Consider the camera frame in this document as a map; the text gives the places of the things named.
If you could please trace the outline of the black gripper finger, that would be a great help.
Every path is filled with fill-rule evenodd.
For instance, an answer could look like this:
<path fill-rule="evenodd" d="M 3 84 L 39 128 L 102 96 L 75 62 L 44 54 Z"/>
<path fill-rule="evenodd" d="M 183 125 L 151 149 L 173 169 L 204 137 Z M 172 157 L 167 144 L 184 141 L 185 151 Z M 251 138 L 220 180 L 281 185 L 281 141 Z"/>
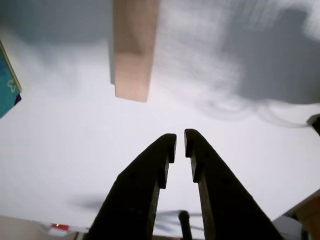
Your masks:
<path fill-rule="evenodd" d="M 175 161 L 177 136 L 166 133 L 142 151 L 117 177 L 86 239 L 150 240 L 161 189 Z"/>
<path fill-rule="evenodd" d="M 283 237 L 209 142 L 184 131 L 185 156 L 198 184 L 207 240 L 281 240 Z"/>

